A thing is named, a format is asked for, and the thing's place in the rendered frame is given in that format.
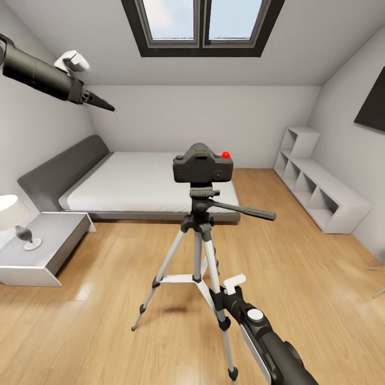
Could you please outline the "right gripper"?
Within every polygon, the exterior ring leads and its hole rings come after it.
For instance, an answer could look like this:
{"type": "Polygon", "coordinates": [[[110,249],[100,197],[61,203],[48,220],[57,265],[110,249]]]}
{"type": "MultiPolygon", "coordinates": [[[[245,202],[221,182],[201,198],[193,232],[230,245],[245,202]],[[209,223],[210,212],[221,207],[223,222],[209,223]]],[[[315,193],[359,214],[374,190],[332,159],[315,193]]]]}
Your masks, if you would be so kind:
{"type": "Polygon", "coordinates": [[[243,300],[242,288],[239,285],[235,286],[235,293],[232,295],[228,295],[224,293],[224,286],[220,286],[220,291],[215,293],[211,288],[209,288],[210,295],[214,302],[215,309],[219,312],[221,310],[228,310],[230,314],[232,314],[232,307],[235,302],[243,300]]]}

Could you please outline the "digital camera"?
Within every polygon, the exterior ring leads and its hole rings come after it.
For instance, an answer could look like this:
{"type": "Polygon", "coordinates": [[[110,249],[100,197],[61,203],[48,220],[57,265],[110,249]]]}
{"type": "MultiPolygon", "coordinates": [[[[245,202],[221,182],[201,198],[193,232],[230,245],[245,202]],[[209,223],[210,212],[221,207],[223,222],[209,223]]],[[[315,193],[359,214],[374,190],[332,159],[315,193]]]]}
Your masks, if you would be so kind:
{"type": "Polygon", "coordinates": [[[232,181],[234,164],[229,152],[215,154],[203,143],[194,144],[173,162],[174,181],[178,183],[232,181]]]}

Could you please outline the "camera tripod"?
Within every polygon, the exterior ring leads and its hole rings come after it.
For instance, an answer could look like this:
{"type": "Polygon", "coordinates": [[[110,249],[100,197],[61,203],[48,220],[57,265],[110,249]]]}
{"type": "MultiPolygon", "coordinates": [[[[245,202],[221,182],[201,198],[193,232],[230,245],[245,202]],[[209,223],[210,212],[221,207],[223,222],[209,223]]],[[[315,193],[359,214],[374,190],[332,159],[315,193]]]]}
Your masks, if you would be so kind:
{"type": "Polygon", "coordinates": [[[218,275],[220,274],[218,270],[219,261],[215,256],[215,247],[211,234],[211,229],[214,224],[214,217],[211,216],[209,218],[210,213],[208,213],[207,210],[210,207],[215,206],[220,207],[221,209],[242,212],[243,214],[270,221],[274,221],[276,219],[276,213],[271,211],[259,210],[251,207],[238,207],[230,204],[215,202],[213,199],[209,199],[210,197],[213,198],[218,196],[220,196],[220,190],[213,190],[213,182],[190,183],[190,197],[192,198],[191,212],[189,215],[186,215],[184,217],[177,237],[164,260],[159,274],[155,277],[152,282],[152,289],[149,293],[149,296],[147,297],[145,304],[142,304],[140,306],[140,315],[131,330],[135,330],[142,314],[146,310],[146,307],[153,293],[155,292],[156,288],[160,286],[161,283],[195,283],[219,321],[219,327],[223,332],[224,345],[229,366],[228,375],[232,379],[232,384],[236,385],[235,381],[238,377],[238,369],[236,366],[233,366],[232,355],[230,352],[227,334],[227,329],[230,327],[230,319],[228,316],[225,316],[224,310],[218,312],[215,309],[214,302],[210,295],[210,291],[207,285],[205,284],[204,280],[202,279],[207,267],[209,267],[212,290],[215,293],[221,292],[218,278],[218,275]],[[195,232],[194,274],[164,275],[168,265],[170,264],[171,260],[173,259],[176,253],[179,244],[181,243],[184,235],[186,234],[189,228],[193,228],[195,232]],[[206,256],[203,261],[202,240],[204,242],[206,252],[206,256]]]}

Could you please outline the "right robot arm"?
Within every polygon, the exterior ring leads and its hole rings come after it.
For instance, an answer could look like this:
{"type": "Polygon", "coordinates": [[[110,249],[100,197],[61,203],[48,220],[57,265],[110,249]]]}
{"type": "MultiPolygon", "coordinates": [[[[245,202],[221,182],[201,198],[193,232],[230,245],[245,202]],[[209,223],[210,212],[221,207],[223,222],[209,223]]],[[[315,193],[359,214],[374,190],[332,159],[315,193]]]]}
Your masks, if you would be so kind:
{"type": "Polygon", "coordinates": [[[264,313],[246,303],[242,288],[245,275],[240,274],[225,280],[220,291],[209,288],[215,309],[228,310],[237,320],[243,339],[250,349],[269,385],[318,385],[308,372],[297,350],[289,342],[283,342],[273,332],[264,313]]]}

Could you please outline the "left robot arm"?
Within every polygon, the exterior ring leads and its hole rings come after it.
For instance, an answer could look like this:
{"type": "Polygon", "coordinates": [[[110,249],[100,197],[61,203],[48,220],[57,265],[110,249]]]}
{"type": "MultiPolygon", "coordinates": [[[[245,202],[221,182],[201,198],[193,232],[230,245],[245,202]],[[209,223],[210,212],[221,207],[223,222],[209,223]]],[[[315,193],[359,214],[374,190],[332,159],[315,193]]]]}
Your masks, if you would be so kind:
{"type": "Polygon", "coordinates": [[[89,65],[76,50],[64,53],[52,66],[16,48],[13,41],[1,33],[0,40],[6,44],[5,53],[0,44],[0,66],[3,65],[3,75],[60,100],[76,104],[88,103],[115,111],[114,106],[90,90],[82,90],[84,82],[75,78],[73,72],[85,72],[89,65]]]}

